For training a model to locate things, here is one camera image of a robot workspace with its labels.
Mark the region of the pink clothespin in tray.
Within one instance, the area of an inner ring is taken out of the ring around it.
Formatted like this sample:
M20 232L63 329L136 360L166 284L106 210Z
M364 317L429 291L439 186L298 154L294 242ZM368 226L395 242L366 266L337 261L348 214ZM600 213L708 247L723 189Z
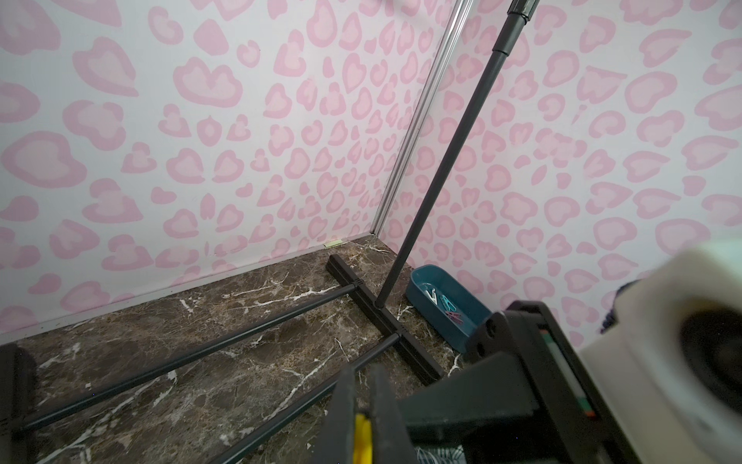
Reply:
M454 311L447 311L446 316L457 325L463 324L463 318L460 313Z

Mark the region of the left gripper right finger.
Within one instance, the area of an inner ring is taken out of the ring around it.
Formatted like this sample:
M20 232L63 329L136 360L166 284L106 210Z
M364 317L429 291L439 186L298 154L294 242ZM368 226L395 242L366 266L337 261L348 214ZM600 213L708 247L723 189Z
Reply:
M373 463L414 464L417 452L384 367L371 369L370 417Z

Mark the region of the teal plastic tray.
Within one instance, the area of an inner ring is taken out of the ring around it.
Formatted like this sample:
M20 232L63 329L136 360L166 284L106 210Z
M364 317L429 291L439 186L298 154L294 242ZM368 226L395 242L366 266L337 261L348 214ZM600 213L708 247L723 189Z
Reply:
M457 352L465 354L477 328L492 314L448 272L425 265L411 272L406 298Z

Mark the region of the yellow clothespin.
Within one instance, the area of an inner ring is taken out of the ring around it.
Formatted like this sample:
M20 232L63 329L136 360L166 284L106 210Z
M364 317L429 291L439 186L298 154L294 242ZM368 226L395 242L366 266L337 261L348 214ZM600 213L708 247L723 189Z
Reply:
M355 415L353 464L373 463L372 423L364 414Z

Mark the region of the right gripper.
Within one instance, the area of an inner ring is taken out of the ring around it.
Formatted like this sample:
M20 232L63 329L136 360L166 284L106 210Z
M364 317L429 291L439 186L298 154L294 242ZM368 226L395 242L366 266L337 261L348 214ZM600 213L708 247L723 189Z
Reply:
M469 463L635 463L637 452L543 303L480 325L467 367L400 400L413 443Z

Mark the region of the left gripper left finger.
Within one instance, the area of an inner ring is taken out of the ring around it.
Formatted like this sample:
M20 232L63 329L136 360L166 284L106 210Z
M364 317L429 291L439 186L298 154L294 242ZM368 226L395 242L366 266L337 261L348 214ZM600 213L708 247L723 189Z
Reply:
M312 462L344 464L353 462L355 441L355 373L348 367L340 373L328 405L328 415L317 436Z

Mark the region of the green clothespin in tray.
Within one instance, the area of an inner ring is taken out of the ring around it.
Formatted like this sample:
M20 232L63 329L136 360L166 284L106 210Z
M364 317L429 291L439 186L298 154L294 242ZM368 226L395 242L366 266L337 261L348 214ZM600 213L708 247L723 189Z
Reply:
M446 297L445 295L438 295L435 298L435 303L444 312L447 312L447 311L457 312L458 311L458 308L456 307L456 305L454 305L454 303L452 303L452 301L450 301L450 299L448 299L448 297Z

